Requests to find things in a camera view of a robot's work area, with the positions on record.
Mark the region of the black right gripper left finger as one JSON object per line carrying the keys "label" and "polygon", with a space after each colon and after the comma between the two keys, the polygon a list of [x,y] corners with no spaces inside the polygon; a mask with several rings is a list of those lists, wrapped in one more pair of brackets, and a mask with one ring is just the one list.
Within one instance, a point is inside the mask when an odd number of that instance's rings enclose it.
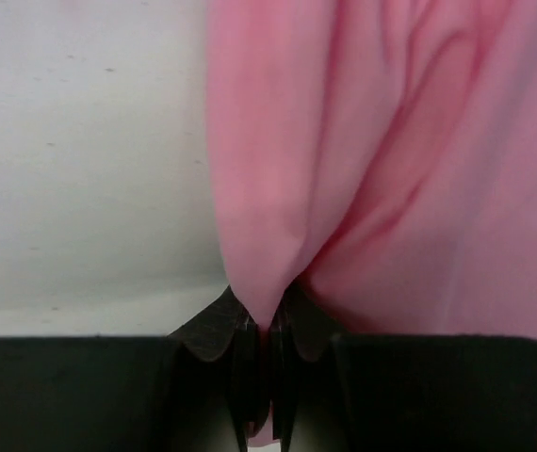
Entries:
{"label": "black right gripper left finger", "polygon": [[231,290],[170,334],[0,337],[0,451],[243,451],[259,348]]}

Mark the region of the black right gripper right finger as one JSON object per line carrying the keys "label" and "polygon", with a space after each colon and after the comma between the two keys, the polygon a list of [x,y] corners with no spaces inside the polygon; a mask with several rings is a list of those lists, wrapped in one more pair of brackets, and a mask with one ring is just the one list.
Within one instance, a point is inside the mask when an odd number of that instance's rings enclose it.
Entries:
{"label": "black right gripper right finger", "polygon": [[352,333],[291,286],[270,345],[284,451],[537,451],[537,340]]}

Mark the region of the pink rose-print pillowcase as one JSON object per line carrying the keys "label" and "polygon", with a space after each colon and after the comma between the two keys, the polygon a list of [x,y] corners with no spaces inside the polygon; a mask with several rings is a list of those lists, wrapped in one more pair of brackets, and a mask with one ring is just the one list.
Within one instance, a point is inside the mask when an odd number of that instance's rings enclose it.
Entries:
{"label": "pink rose-print pillowcase", "polygon": [[352,333],[537,340],[537,1],[212,1],[206,58],[258,442],[291,286]]}

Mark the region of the white pillow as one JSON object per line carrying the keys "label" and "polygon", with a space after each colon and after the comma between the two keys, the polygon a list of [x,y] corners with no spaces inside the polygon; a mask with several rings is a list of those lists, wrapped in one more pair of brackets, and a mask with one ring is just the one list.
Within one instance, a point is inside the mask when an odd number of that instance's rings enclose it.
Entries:
{"label": "white pillow", "polygon": [[223,277],[203,1],[0,1],[0,308]]}

